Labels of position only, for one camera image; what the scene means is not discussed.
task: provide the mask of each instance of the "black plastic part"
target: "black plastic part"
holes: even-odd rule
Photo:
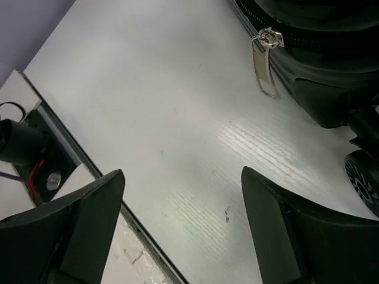
[[[377,283],[378,221],[323,207],[278,186],[248,167],[242,172],[242,192],[264,284]],[[266,205],[265,212],[268,212],[265,215],[260,215],[262,212],[258,209],[262,207],[262,202]],[[280,218],[277,212],[283,204],[286,210],[280,210]],[[271,226],[270,230],[267,229],[267,226],[278,223],[281,223],[280,227]],[[283,235],[280,229],[283,226],[294,235],[278,238],[276,234]],[[280,262],[287,258],[281,250],[269,251],[270,246],[267,247],[267,244],[278,242],[275,247],[280,247],[281,243],[288,247],[288,239],[298,245],[309,276],[293,282],[280,282],[281,279],[269,275],[276,274]],[[295,250],[292,254],[297,255],[297,246],[293,247]],[[263,251],[268,251],[273,260],[262,254]]]
[[[37,110],[31,111],[28,114],[27,121],[29,129],[37,130],[48,137],[46,149],[43,155],[39,157],[39,160],[44,160],[44,164],[33,176],[34,187],[39,192],[39,195],[34,195],[33,201],[38,206],[50,201],[55,196],[70,174],[75,170],[76,164]],[[35,162],[26,167],[15,165],[15,168],[22,178],[28,179],[34,166]],[[61,181],[57,189],[49,191],[46,187],[46,182],[49,175],[53,172],[61,175]]]
[[[345,169],[359,197],[379,217],[379,162],[357,150],[345,157]]]
[[[355,112],[351,115],[348,125],[357,135],[350,142],[379,161],[379,114],[375,108],[370,107]]]
[[[11,120],[0,121],[0,160],[31,166],[41,157],[46,136],[39,130]]]
[[[305,79],[294,82],[294,99],[322,127],[343,125],[348,116],[349,94],[343,88]]]
[[[3,105],[13,105],[15,106],[16,108],[18,108],[18,110],[20,111],[21,113],[21,117],[19,119],[19,122],[21,122],[22,120],[25,119],[25,117],[27,116],[27,113],[26,113],[26,110],[24,109],[24,107],[16,102],[2,102],[0,104],[0,107],[2,107]]]
[[[0,222],[0,283],[100,284],[123,198],[115,170]]]

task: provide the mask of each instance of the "black cable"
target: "black cable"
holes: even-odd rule
[[[21,119],[20,119],[19,122],[21,122],[22,120],[24,120],[26,118],[26,116],[27,116],[26,110],[21,105],[19,105],[16,102],[3,102],[3,103],[0,104],[0,107],[3,106],[3,105],[5,105],[5,104],[14,105],[15,107],[17,107],[21,111],[22,117],[21,117]]]

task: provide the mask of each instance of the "suitcase zipper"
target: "suitcase zipper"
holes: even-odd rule
[[[356,50],[356,39],[369,34],[366,32],[320,32],[308,31],[294,28],[280,23],[266,14],[257,4],[251,1],[254,11],[249,9],[243,0],[235,0],[239,8],[251,22],[253,27],[259,31],[263,28],[272,27],[282,34],[286,47],[305,49],[309,51],[331,51],[341,52],[347,50]]]
[[[254,49],[254,43],[259,42],[264,48],[264,52]],[[270,51],[277,47],[284,47],[284,40],[281,33],[270,28],[263,28],[258,35],[251,39],[252,59],[255,71],[255,78],[262,93],[272,99],[280,99],[274,79],[272,78],[271,67],[269,63]],[[265,91],[262,87],[261,80],[266,82],[274,90],[274,93]]]

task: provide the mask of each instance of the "scratch mark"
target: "scratch mark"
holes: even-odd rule
[[[140,252],[140,254],[132,261],[132,264],[135,264],[138,259],[140,259],[143,255],[143,251]]]
[[[285,176],[291,176],[294,172],[295,170],[290,170]]]
[[[228,206],[227,208],[226,208],[226,210],[225,210],[225,218],[226,218],[226,222],[227,223],[229,223],[229,209],[230,209],[231,207],[230,206]]]
[[[188,228],[187,226],[184,226],[184,228],[191,234],[191,235],[194,235],[194,232],[192,232],[192,230],[190,228]]]

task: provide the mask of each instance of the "wall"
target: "wall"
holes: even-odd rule
[[[75,0],[0,0],[0,87],[24,70]]]

